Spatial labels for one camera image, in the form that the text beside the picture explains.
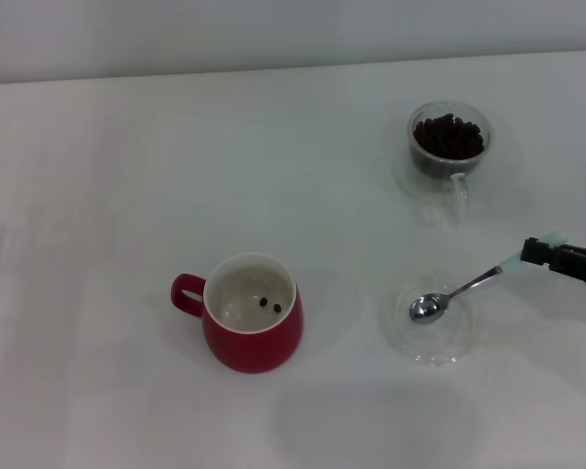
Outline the coffee beans heap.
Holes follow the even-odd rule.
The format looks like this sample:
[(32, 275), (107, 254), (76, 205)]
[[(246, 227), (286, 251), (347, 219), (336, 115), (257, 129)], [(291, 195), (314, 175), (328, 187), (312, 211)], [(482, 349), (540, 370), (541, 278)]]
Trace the coffee beans heap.
[(469, 174), (485, 151), (481, 128), (452, 113), (419, 121), (412, 136), (415, 167), (434, 180), (445, 180), (457, 173)]

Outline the clear glass saucer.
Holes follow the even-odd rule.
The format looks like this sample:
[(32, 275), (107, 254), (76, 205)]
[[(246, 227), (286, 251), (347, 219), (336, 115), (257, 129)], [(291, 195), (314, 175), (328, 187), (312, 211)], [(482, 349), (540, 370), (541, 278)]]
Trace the clear glass saucer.
[(380, 308), (379, 323), (389, 345), (426, 365), (444, 365), (463, 358), (477, 335), (475, 314), (468, 302), (451, 301), (442, 318), (432, 324), (417, 324), (408, 313), (416, 298), (432, 292), (449, 293), (454, 288), (450, 277), (438, 274), (418, 277), (388, 294)]

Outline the red ceramic mug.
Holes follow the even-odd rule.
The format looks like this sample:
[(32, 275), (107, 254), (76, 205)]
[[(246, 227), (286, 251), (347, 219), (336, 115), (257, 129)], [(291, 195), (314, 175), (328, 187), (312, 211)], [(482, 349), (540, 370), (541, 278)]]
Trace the red ceramic mug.
[(284, 364), (298, 348), (304, 313), (296, 281), (277, 259), (235, 255), (202, 278), (177, 276), (173, 305), (201, 320), (212, 354), (225, 366), (262, 373)]

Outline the metal spoon light blue handle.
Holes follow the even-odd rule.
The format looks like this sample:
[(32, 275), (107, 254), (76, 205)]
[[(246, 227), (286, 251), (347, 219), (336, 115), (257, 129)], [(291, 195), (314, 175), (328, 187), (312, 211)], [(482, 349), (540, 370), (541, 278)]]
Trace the metal spoon light blue handle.
[(456, 296), (476, 288), (494, 277), (508, 274), (521, 267), (524, 264), (524, 261), (521, 259), (522, 254), (523, 249), (450, 293), (432, 292), (416, 298), (408, 308), (409, 318), (416, 324), (426, 325), (434, 323), (445, 314), (450, 301)]

